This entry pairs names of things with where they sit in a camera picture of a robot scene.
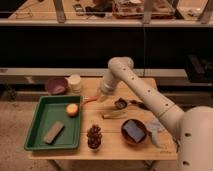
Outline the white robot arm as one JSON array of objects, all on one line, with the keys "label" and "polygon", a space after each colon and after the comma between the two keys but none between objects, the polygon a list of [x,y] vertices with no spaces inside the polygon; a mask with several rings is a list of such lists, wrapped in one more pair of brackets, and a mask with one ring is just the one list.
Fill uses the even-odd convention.
[{"label": "white robot arm", "polygon": [[139,78],[133,67],[130,57],[111,58],[100,83],[100,91],[111,95],[123,81],[179,141],[178,171],[213,171],[213,108],[197,106],[183,111]]}]

